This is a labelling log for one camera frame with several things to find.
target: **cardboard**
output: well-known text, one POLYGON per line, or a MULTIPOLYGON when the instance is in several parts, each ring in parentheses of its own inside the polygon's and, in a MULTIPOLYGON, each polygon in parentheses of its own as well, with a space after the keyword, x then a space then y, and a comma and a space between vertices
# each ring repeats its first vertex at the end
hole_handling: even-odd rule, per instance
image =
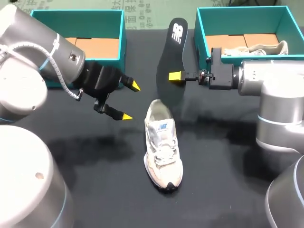
POLYGON ((85 52, 86 58, 118 58, 119 39, 66 38, 85 52))
POLYGON ((216 35, 206 36, 209 52, 211 48, 234 49, 237 47, 246 47, 246 42, 243 35, 216 35))
POLYGON ((216 35, 206 36, 209 52, 211 48, 234 49, 237 47, 251 47, 256 44, 277 45, 275 34, 244 34, 244 35, 216 35))
POLYGON ((247 47, 256 44, 277 45, 279 41, 275 34, 244 34, 247 47))

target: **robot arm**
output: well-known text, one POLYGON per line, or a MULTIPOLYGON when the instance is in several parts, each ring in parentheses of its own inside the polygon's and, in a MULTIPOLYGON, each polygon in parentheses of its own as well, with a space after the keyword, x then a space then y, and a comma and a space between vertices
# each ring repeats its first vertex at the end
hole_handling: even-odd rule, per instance
POLYGON ((43 78, 59 82, 77 101, 83 93, 96 98, 98 113, 131 119, 105 102, 119 83, 140 91, 133 78, 114 67, 86 62, 82 50, 14 5, 0 11, 0 20, 0 124, 15 122, 43 105, 43 78), (69 84, 79 92, 70 91, 69 84))
POLYGON ((259 96, 258 145, 304 154, 304 61, 244 60, 238 67, 223 64, 221 49, 213 48, 207 62, 209 72, 174 72, 169 80, 198 81, 209 89, 237 89, 243 96, 259 96))

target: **coiled cable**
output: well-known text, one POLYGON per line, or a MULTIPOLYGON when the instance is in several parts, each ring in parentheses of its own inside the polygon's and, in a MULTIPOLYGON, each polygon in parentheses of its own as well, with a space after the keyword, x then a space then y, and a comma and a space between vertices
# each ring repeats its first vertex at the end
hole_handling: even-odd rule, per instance
POLYGON ((4 62, 9 56, 8 53, 13 55, 14 57, 18 58, 19 60, 25 62, 26 64, 29 64, 31 67, 37 68, 37 66, 33 66, 33 63, 31 61, 29 61, 27 58, 25 58, 24 56, 20 55, 19 53, 15 52, 15 50, 18 50, 20 48, 33 48, 35 50, 40 51, 41 53, 43 53, 49 60, 49 62, 51 63, 53 69, 55 70, 55 73, 59 79, 59 82, 63 88, 63 90, 69 94, 72 98, 74 98, 75 100, 79 99, 79 96, 74 94, 72 91, 70 91, 62 77, 62 74, 59 70, 58 65, 56 64, 55 60, 53 59, 52 55, 42 46, 38 45, 38 44, 34 44, 34 43, 30 43, 30 42, 20 42, 20 43, 16 43, 13 44, 11 46, 6 46, 6 45, 0 45, 0 63, 4 62))

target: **shoe sole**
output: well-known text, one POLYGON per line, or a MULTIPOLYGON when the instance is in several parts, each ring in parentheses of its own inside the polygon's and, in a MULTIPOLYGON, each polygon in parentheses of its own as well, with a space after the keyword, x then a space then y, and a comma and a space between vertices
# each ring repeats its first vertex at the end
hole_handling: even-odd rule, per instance
POLYGON ((150 177, 150 179, 152 180, 152 183, 154 184, 155 187, 157 187, 159 190, 165 190, 165 191, 174 191, 174 190, 177 190, 177 188, 179 187, 179 185, 181 184, 181 180, 182 180, 182 176, 183 176, 183 173, 181 173, 181 179, 180 179, 180 182, 177 186, 174 186, 171 182, 168 183, 167 187, 166 188, 163 188, 161 186, 159 186, 155 180, 152 178, 151 174, 150 174, 150 171, 148 169, 148 165, 147 165, 147 154, 145 154, 145 156, 143 157, 143 163, 144 163, 144 166, 146 168, 146 171, 150 177))

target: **new balance logo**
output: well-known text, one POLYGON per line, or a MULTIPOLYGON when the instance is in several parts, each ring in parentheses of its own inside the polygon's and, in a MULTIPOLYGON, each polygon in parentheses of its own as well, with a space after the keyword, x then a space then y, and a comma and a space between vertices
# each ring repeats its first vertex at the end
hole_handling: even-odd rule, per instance
POLYGON ((161 130, 166 130, 167 128, 167 124, 166 123, 163 123, 163 124, 160 124, 157 128, 158 131, 161 131, 161 130))
POLYGON ((181 37, 182 37, 182 32, 183 32, 183 28, 181 25, 178 25, 177 23, 175 23, 173 25, 173 33, 172 33, 172 38, 178 42, 179 44, 181 44, 181 37))

